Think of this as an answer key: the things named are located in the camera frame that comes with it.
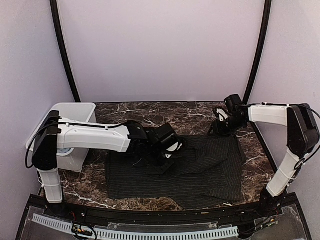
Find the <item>black pinstriped shirt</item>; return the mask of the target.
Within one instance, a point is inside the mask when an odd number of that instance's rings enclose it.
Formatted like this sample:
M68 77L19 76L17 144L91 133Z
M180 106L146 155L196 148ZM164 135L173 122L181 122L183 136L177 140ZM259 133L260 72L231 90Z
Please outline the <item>black pinstriped shirt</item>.
M105 161L107 194L112 199L173 199L183 209L240 202L245 155L236 136L184 135L186 145L163 174L123 153Z

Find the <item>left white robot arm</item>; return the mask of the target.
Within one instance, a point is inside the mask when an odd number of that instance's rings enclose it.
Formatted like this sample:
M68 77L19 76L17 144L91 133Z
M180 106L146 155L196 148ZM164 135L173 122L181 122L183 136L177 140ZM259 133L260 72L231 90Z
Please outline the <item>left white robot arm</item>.
M36 168L51 210L67 218L70 206L64 202L58 170L59 149L98 149L125 153L151 164L163 174L173 162L171 156L182 143L168 123L158 128L145 128L128 120L120 124L100 124L71 120L50 111L27 143L26 168Z

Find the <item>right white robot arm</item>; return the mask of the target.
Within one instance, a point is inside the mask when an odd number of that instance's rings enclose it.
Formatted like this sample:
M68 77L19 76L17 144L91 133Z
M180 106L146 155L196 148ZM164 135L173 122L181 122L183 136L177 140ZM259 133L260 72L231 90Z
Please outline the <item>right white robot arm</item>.
M306 104L228 104L228 112L215 109L217 119L211 123L209 135L230 136L248 123L265 123L287 128L286 153L271 181L261 191L255 213L272 215L284 199L284 192L297 179L303 165L320 149L318 113Z

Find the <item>white plastic laundry bin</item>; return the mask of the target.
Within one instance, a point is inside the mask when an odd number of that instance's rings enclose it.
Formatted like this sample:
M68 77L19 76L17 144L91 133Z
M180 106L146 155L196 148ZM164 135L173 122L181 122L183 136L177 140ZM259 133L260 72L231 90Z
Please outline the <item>white plastic laundry bin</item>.
M59 111L63 122L96 123L96 105L90 102L61 102L51 107L51 111ZM73 149L69 154L57 153L59 169L81 172L84 161L89 152L89 144L85 144L83 137L76 137L76 130L72 129L57 138L58 149Z

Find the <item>light blue garment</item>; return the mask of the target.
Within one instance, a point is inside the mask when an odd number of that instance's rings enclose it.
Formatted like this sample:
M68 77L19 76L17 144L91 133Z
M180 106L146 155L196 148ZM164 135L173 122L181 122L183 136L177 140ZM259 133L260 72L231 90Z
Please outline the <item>light blue garment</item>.
M63 154L69 154L69 152L72 152L72 151L73 151L72 148L63 148L63 149L58 149L57 153L63 155Z

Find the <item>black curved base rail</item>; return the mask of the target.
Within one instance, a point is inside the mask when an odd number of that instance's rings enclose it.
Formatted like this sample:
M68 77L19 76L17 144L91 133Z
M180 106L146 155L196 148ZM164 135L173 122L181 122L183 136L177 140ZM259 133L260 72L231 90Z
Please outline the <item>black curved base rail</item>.
M237 227L238 236L221 240L310 240L306 218L296 194L284 196L280 206L269 216L261 216L259 203L184 211L133 211L98 208L67 203L68 216L52 213L43 197L31 195L24 209L16 239L76 240L84 237L63 233L32 222L34 214L79 224L90 229L103 227L118 231L173 233L217 230Z

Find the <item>right black frame post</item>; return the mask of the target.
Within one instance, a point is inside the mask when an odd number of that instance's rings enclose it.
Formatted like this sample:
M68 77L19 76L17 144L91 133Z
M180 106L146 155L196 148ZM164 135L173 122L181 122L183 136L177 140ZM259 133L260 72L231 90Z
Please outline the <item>right black frame post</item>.
M264 50L265 40L267 36L267 31L268 31L269 19L271 15L271 7L272 7L272 0L265 0L256 51L255 51L250 75L248 78L247 86L242 99L243 103L245 104L247 104L250 100L250 97L254 88L255 80L258 74L258 70L259 70L259 66L260 66L260 62L261 62L261 58Z

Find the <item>black frame post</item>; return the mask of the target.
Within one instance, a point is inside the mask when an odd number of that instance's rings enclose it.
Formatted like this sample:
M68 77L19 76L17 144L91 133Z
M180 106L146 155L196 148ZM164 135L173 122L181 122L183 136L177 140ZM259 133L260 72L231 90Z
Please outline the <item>black frame post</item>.
M76 86L75 78L72 72L69 56L67 53L67 48L64 40L63 30L62 30L62 24L59 14L59 8L58 8L58 1L57 0L50 0L50 9L51 9L51 15L56 35L56 40L58 43L58 48L62 60L62 64L64 67L64 71L67 77L68 85L70 87L73 99L76 103L81 102L80 94Z
M245 104L247 104L250 100L250 97L254 88L255 80L258 74L258 70L259 70L259 66L260 66L260 62L261 62L261 58L264 50L265 40L267 36L267 31L268 31L269 19L271 15L271 7L272 7L272 0L265 0L256 51L255 51L250 75L248 78L247 86L242 99L243 103Z

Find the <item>left black frame post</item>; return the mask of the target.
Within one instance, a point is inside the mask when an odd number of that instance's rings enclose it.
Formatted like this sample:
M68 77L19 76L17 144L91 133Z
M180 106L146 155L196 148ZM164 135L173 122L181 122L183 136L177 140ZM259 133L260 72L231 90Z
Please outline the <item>left black frame post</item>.
M70 87L73 99L76 103L81 102L80 94L76 86L75 78L72 72L69 56L67 53L67 48L64 40L63 30L62 30L62 24L59 14L59 8L58 8L58 1L57 0L50 0L50 9L51 9L51 15L56 35L56 40L58 43L58 48L62 60L62 64L64 67L64 71L67 77L68 85Z

